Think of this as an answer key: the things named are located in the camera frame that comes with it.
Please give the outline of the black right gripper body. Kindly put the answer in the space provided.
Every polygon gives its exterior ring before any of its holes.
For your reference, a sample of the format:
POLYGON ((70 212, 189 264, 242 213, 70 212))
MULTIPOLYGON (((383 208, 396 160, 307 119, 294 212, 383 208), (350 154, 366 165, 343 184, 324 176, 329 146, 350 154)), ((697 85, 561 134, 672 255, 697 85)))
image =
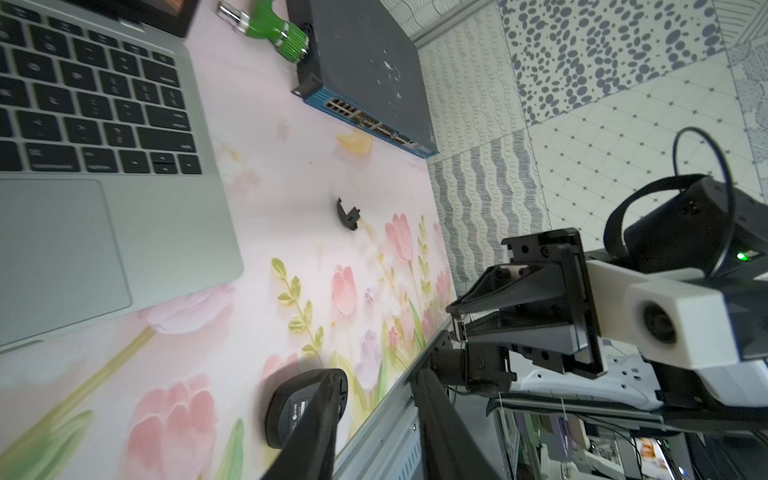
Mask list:
POLYGON ((568 323, 574 327, 576 365, 539 367, 588 379, 602 376, 605 373, 605 364, 600 352, 600 328, 579 232, 574 228, 550 230, 539 234, 509 237, 502 241, 502 245, 506 247, 512 264, 556 263, 563 270, 563 318, 541 318, 502 312, 505 319, 542 325, 568 323))

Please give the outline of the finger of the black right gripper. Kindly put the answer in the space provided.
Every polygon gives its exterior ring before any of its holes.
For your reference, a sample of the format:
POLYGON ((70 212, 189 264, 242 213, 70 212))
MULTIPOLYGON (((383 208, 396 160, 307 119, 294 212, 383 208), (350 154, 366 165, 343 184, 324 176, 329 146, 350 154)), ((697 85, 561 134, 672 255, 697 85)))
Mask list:
POLYGON ((525 323, 502 317, 483 317, 457 324, 460 341, 493 344, 523 355, 537 366, 575 366, 576 334, 568 323, 525 323))
POLYGON ((446 307, 455 317, 491 310, 541 318, 563 318, 562 267, 556 263, 512 263, 488 267, 446 307))

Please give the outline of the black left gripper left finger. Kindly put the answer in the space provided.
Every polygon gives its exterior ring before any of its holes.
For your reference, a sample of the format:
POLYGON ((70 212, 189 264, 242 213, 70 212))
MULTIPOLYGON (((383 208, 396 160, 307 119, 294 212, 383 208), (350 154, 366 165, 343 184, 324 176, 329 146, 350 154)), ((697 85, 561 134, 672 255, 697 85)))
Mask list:
POLYGON ((263 475, 265 479, 330 479, 333 477, 338 424, 332 408, 339 400, 335 381, 328 375, 309 410, 299 421, 279 455, 263 475))

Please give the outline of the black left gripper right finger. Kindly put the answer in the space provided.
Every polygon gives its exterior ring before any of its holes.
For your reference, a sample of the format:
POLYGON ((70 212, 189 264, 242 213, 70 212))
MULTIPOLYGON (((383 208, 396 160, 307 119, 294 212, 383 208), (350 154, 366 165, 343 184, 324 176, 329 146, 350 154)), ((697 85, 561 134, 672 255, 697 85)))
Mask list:
POLYGON ((422 466, 426 479, 497 479, 432 370, 415 376, 422 466))

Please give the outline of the black wireless mouse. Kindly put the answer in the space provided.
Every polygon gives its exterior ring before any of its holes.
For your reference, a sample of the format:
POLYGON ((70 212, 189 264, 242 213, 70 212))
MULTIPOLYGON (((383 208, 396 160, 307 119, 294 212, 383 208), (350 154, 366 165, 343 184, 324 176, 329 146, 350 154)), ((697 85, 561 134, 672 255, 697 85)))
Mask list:
POLYGON ((334 387, 339 393, 339 400, 332 408, 335 424, 339 423, 346 411, 348 400, 346 373, 338 368, 314 369, 300 373, 283 382, 270 400, 264 425, 267 444, 271 448, 283 449, 287 445, 299 421, 309 410, 321 382, 328 375, 335 381, 334 387))

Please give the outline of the black mouse battery cover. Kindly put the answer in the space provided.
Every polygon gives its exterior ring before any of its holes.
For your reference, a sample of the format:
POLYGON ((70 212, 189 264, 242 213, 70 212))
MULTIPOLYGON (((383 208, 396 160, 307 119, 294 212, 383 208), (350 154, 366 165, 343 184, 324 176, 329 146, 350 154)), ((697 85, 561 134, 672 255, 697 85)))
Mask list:
POLYGON ((360 220, 360 209, 357 207, 351 207, 346 210, 342 204, 342 199, 338 198, 336 202, 337 217, 341 225, 350 230, 356 231, 358 229, 358 222, 360 220))

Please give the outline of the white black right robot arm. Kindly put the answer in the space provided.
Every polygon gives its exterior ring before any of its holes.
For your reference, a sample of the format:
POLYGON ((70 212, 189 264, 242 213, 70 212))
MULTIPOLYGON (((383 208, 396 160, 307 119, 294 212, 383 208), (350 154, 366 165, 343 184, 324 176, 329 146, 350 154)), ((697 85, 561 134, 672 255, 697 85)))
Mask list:
POLYGON ((620 204, 597 251, 572 228, 505 239, 508 261, 447 307, 439 381, 630 429, 765 435, 767 208, 704 175, 639 196, 663 192, 631 226, 620 204))

